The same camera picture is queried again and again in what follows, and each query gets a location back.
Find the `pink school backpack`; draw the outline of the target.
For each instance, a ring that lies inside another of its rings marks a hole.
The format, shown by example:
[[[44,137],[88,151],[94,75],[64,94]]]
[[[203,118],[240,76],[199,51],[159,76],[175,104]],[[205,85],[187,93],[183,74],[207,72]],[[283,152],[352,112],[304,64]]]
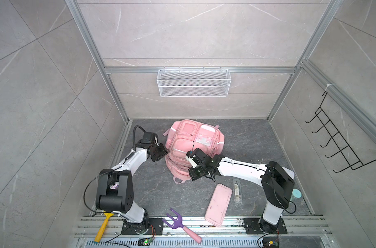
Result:
[[[211,126],[189,119],[174,122],[163,135],[167,137],[166,166],[178,185],[191,180],[189,168],[192,165],[186,159],[188,152],[199,148],[212,157],[221,154],[225,144],[225,136],[218,125]]]

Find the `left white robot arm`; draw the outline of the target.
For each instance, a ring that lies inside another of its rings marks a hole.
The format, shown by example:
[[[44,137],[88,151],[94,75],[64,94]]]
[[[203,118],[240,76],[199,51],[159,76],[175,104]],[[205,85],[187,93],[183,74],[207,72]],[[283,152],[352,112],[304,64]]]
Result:
[[[103,169],[98,178],[96,208],[121,215],[131,224],[148,226],[148,212],[134,201],[133,175],[148,159],[159,161],[167,155],[165,146],[153,132],[133,142],[130,153],[111,169]]]

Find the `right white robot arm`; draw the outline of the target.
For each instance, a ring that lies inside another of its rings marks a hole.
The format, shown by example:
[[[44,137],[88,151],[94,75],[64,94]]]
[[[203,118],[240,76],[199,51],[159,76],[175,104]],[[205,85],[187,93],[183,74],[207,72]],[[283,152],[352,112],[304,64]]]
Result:
[[[189,151],[185,156],[191,164],[191,180],[215,176],[230,176],[261,186],[267,203],[260,219],[262,228],[275,229],[284,211],[287,211],[295,186],[294,172],[275,161],[268,164],[252,164],[236,161],[221,155],[210,157],[201,149]]]

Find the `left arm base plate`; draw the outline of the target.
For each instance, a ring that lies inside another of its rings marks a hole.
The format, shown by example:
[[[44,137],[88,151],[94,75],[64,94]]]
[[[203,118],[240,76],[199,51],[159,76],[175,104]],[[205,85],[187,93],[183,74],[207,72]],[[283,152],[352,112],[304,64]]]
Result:
[[[163,233],[164,222],[161,218],[144,218],[141,223],[126,222],[122,226],[121,233],[123,235],[155,235]]]

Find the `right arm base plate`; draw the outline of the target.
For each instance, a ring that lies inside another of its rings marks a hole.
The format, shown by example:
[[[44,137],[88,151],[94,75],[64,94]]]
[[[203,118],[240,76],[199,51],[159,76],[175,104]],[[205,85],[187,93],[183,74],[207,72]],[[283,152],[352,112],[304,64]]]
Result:
[[[280,218],[275,225],[266,222],[263,218],[244,218],[242,226],[248,235],[288,233],[283,218]]]

